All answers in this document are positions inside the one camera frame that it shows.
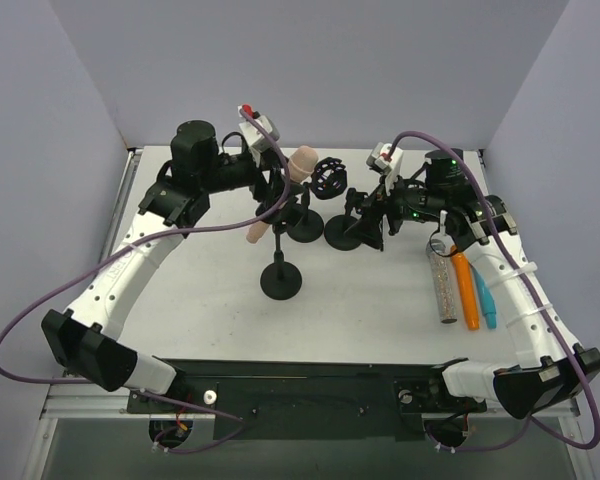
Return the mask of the orange microphone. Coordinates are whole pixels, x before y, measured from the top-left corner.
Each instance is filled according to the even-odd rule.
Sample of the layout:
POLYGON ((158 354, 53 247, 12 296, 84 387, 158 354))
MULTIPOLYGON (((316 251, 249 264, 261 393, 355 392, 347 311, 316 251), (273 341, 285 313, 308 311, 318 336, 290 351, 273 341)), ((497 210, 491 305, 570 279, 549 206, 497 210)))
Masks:
POLYGON ((480 317, 469 262, 455 245, 451 247, 451 254, 465 323, 470 331, 477 331, 480 328, 480 317))

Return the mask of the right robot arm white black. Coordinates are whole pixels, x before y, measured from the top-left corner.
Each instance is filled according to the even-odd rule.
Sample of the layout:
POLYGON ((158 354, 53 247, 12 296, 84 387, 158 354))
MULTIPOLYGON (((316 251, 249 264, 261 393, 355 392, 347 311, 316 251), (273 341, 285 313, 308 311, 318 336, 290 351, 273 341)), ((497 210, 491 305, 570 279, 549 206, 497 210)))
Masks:
POLYGON ((495 400, 524 419, 574 397, 584 380, 600 372, 600 352, 582 347, 559 319, 511 214, 499 197, 481 191, 461 151, 434 150, 425 158, 425 179, 406 179, 400 174, 401 152, 378 144, 367 164, 379 174, 379 185, 369 194, 348 195, 359 218, 344 234, 380 250, 383 236, 397 234, 406 221, 443 226, 485 282, 516 357, 512 363, 446 364, 427 383, 429 402, 448 409, 464 397, 495 400))

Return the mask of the cyan microphone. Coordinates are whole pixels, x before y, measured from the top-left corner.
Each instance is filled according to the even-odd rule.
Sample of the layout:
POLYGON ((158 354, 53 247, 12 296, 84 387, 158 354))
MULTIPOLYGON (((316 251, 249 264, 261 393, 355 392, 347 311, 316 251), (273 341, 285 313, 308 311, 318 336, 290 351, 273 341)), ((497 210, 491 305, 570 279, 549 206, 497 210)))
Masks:
POLYGON ((482 276, 475 268, 472 269, 472 273, 476 285, 480 309, 485 319, 486 326, 490 330, 495 330, 497 328, 497 310, 495 301, 482 276))

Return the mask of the black stand with orange microphone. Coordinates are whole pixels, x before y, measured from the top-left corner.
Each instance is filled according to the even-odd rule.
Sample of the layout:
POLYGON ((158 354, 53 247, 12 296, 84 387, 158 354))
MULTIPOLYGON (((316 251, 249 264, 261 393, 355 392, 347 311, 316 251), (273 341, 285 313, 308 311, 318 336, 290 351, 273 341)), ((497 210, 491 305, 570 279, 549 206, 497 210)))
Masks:
POLYGON ((320 160, 310 180, 302 184, 300 200, 293 206, 288 236, 299 243, 316 241, 323 234, 325 223, 320 214, 310 208, 311 197, 330 200, 343 194, 346 188, 347 172, 342 160, 334 157, 320 160))

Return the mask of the silver glitter microphone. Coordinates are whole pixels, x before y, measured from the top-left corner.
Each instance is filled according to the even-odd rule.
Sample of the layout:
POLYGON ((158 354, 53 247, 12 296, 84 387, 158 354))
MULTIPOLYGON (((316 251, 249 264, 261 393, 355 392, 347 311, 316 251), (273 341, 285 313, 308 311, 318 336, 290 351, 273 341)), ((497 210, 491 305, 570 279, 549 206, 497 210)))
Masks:
POLYGON ((431 270, 440 322, 455 323, 458 315, 444 243, 438 239, 431 239, 426 246, 426 256, 431 270))

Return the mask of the black round base clip stand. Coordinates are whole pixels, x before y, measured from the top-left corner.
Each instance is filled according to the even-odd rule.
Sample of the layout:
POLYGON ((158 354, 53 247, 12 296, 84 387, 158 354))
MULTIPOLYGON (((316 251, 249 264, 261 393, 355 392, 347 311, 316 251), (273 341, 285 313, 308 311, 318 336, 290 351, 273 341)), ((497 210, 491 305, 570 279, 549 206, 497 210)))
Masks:
POLYGON ((335 215, 325 224, 324 238, 332 248, 338 251, 351 251, 362 244, 359 239, 349 236, 346 231, 357 222, 357 218, 352 213, 364 197, 364 192, 349 188, 345 195, 344 213, 335 215))

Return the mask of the black stand with beige microphone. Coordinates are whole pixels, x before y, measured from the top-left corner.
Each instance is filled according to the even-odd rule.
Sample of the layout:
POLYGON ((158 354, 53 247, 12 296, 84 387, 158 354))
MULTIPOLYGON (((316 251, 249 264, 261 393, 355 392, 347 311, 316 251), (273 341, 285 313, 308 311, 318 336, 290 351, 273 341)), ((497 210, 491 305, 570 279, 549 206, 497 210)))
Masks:
POLYGON ((298 203, 298 199, 304 192, 303 184, 292 181, 286 203, 266 221, 274 234, 275 250, 273 262, 261 273, 260 287, 266 296, 274 300, 291 299, 302 286, 300 270, 285 260, 281 237, 301 221, 304 208, 298 203))

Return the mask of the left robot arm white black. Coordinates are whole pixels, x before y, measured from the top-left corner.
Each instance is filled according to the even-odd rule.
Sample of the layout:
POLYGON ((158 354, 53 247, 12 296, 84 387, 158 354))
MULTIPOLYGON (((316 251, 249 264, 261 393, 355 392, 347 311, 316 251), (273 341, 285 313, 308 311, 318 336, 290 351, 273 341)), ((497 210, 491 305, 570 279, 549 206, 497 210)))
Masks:
POLYGON ((286 180, 300 183, 318 162, 316 151, 299 147, 282 172, 271 147, 276 128, 264 116, 241 123, 242 150, 220 150, 216 131, 203 120, 181 124, 170 144, 171 158, 159 170, 114 252, 88 288, 63 312, 49 311, 41 327, 56 361, 106 391, 121 387, 150 392, 161 410, 180 408, 186 388, 163 360, 119 343, 125 321, 167 256, 210 208, 215 193, 247 187, 264 213, 280 198, 286 180))

